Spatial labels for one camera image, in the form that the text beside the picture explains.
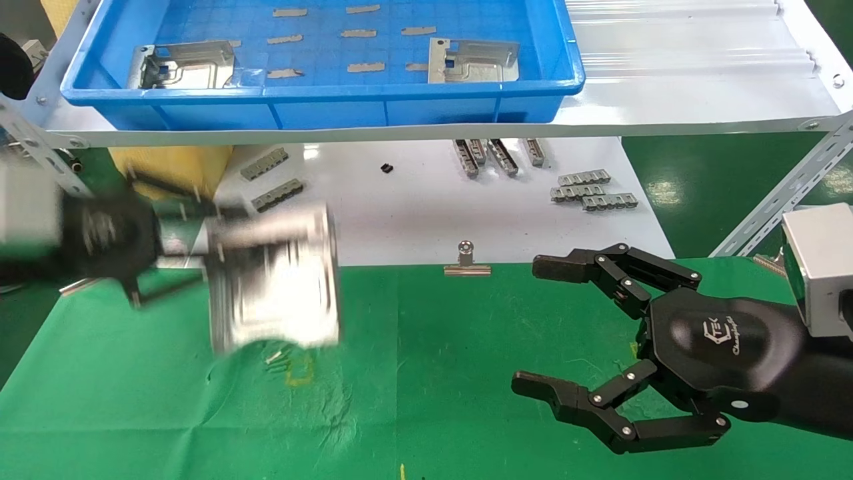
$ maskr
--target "white shelf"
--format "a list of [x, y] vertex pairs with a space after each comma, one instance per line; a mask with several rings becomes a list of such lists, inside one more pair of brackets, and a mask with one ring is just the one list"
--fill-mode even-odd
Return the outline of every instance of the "white shelf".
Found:
[[[235, 149], [216, 200], [248, 205], [300, 179], [305, 191], [275, 209], [326, 202], [344, 266], [452, 264], [461, 240], [474, 243], [478, 263], [527, 263], [537, 254], [566, 255], [574, 248], [620, 242], [674, 256], [617, 138], [545, 140], [544, 168], [531, 167], [516, 140], [506, 144], [519, 163], [514, 179], [498, 172], [491, 160], [469, 179], [452, 142], [426, 140], [284, 145], [291, 158], [252, 182], [240, 169], [270, 148], [243, 146]], [[384, 163], [394, 170], [383, 173]], [[587, 213], [577, 202], [550, 201], [558, 175], [595, 168], [612, 175], [607, 192], [634, 193], [640, 205]], [[205, 239], [202, 232], [194, 251], [206, 251]]]
[[88, 1], [20, 105], [55, 147], [831, 131], [853, 106], [853, 73], [804, 0], [566, 0], [588, 80], [549, 124], [117, 132], [58, 91]]

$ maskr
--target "green mat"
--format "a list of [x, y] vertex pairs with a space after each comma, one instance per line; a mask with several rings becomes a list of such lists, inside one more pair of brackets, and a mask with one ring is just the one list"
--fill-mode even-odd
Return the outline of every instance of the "green mat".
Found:
[[[744, 259], [685, 262], [705, 293], [789, 301]], [[440, 266], [341, 273], [344, 343], [214, 360], [199, 287], [138, 313], [117, 285], [60, 299], [0, 391], [2, 478], [850, 478], [853, 443], [735, 421], [713, 448], [617, 456], [514, 395], [519, 369], [597, 386], [636, 322], [591, 285]], [[268, 359], [277, 351], [278, 358]], [[633, 419], [676, 413], [651, 390]]]

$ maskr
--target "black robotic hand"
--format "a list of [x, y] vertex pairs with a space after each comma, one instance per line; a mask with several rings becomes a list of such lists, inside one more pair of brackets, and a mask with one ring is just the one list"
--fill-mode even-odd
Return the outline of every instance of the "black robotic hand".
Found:
[[[513, 376], [513, 392], [546, 401], [558, 421], [589, 429], [614, 453], [712, 445], [730, 427], [724, 413], [853, 439], [853, 342], [811, 337], [796, 307], [701, 295], [697, 272], [623, 243], [539, 255], [533, 275], [592, 282], [641, 320], [640, 361], [598, 389]], [[638, 282], [665, 293], [653, 300]], [[691, 415], [632, 423], [616, 412], [649, 385]]]

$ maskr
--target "blue crate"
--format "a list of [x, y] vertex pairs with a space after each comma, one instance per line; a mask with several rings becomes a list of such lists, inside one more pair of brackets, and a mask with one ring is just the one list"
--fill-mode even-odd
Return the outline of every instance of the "blue crate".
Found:
[[[379, 4], [347, 14], [345, 7]], [[274, 9], [307, 8], [301, 17]], [[408, 26], [436, 33], [404, 36]], [[374, 38], [342, 38], [373, 29]], [[302, 34], [301, 42], [267, 38]], [[519, 80], [428, 84], [429, 38], [518, 42]], [[144, 44], [240, 40], [239, 68], [297, 68], [305, 76], [215, 90], [128, 90], [133, 49]], [[383, 61], [381, 72], [348, 73]], [[103, 0], [62, 81], [73, 105], [122, 130], [255, 130], [438, 123], [548, 122], [585, 75], [563, 0]]]

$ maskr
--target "green floor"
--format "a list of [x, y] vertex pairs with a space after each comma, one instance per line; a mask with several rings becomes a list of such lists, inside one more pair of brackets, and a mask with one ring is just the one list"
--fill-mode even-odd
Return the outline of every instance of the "green floor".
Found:
[[[809, 0], [815, 16], [853, 59], [849, 0]], [[676, 256], [707, 256], [757, 202], [821, 138], [818, 133], [625, 138], [625, 151]], [[85, 181], [94, 190], [118, 174], [106, 150], [82, 152]], [[851, 159], [837, 166], [804, 203], [853, 202]], [[778, 249], [775, 233], [759, 248]], [[0, 299], [0, 385], [57, 298], [55, 286], [32, 286]]]

